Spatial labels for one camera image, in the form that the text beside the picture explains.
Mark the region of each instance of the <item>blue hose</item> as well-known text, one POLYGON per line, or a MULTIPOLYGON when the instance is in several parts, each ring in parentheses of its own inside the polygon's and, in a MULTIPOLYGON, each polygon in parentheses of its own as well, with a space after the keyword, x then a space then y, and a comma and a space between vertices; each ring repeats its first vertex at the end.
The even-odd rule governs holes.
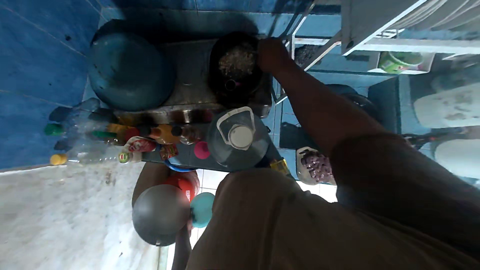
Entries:
POLYGON ((167 167, 169 167, 171 170, 174 170, 176 172, 191 172, 191 171, 196 170, 194 168, 179 168, 179 167, 173 165, 169 160, 165 160, 164 163, 167 167))

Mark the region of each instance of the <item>sleeve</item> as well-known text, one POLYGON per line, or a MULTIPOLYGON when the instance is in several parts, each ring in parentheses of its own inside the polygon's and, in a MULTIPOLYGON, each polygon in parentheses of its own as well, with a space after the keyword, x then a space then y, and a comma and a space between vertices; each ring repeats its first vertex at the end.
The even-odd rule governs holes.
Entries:
POLYGON ((347 139, 330 162, 343 206, 397 221, 480 260, 480 191, 402 137, 347 139))

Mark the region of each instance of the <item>blue pot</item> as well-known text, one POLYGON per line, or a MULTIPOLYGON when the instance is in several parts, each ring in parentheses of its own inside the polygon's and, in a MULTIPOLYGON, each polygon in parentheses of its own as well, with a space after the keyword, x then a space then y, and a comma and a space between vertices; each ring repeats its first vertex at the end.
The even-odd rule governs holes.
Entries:
POLYGON ((173 65, 152 44, 131 33, 95 40, 88 75, 98 98, 117 110, 158 108, 175 86, 173 65))

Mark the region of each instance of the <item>white wall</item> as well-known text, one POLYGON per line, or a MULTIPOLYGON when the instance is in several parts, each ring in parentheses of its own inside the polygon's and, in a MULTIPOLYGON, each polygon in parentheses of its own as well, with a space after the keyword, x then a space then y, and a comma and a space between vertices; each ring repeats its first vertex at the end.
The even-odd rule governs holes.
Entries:
POLYGON ((132 225, 143 165, 0 173, 0 269, 156 270, 132 225))

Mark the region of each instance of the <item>yellow bottle cap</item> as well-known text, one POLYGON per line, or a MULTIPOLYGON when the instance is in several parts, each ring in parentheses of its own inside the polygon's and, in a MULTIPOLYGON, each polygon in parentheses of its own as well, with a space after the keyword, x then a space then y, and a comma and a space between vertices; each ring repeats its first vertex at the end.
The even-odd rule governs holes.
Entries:
POLYGON ((62 165, 67 162, 66 154, 55 154, 50 157, 50 164, 52 165, 62 165))

